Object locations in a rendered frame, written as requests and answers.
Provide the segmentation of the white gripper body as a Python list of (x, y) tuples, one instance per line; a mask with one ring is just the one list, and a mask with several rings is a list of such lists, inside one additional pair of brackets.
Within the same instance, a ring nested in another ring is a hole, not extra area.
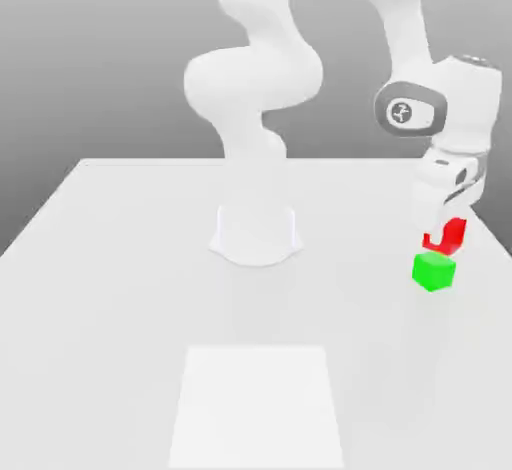
[(479, 200), (477, 173), (459, 171), (432, 177), (415, 171), (411, 185), (411, 217), (416, 227), (436, 227), (458, 217)]

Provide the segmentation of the small red cube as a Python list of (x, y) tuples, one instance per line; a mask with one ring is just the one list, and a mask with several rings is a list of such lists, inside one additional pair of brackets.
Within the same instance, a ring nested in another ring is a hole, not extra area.
[(452, 218), (443, 227), (441, 241), (434, 244), (428, 233), (423, 235), (422, 246), (446, 256), (453, 255), (463, 244), (467, 220), (463, 218)]

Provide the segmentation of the small green cube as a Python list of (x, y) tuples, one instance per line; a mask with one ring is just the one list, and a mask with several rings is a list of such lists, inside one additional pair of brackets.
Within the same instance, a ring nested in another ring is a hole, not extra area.
[(450, 287), (456, 271), (456, 262), (437, 252), (416, 254), (413, 260), (412, 279), (429, 292)]

